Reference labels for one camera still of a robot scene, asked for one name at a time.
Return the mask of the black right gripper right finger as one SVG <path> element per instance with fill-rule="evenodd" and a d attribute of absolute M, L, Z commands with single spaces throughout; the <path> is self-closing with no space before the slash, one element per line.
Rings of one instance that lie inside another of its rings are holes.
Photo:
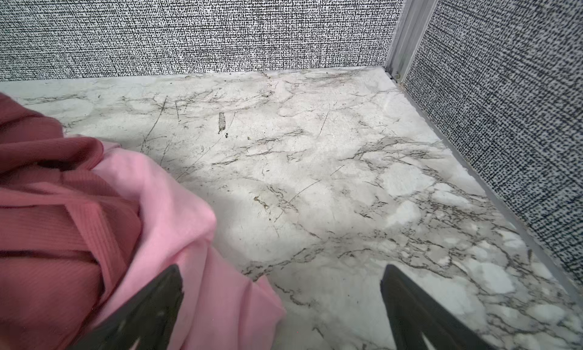
<path fill-rule="evenodd" d="M 397 349 L 492 349 L 398 267 L 386 266 L 380 292 Z"/>

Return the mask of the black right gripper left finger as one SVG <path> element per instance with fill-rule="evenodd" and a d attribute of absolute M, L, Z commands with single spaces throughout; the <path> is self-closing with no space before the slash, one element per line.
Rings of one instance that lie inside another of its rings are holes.
<path fill-rule="evenodd" d="M 173 264 L 72 348 L 167 349 L 183 299 L 182 276 Z"/>

